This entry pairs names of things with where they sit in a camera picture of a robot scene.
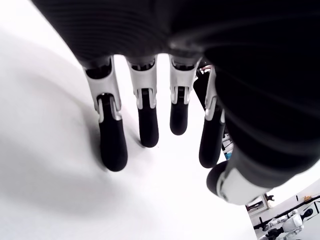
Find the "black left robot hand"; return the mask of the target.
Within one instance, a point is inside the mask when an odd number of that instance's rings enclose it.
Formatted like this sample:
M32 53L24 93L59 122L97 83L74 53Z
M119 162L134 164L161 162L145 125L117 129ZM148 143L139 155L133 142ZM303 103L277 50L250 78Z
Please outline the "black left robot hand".
M126 58L140 141L159 139L157 55L169 55L170 129L182 135L201 60L211 65L199 161L208 189L246 205L320 158L317 0L36 0L84 69L100 152L127 164L114 56Z

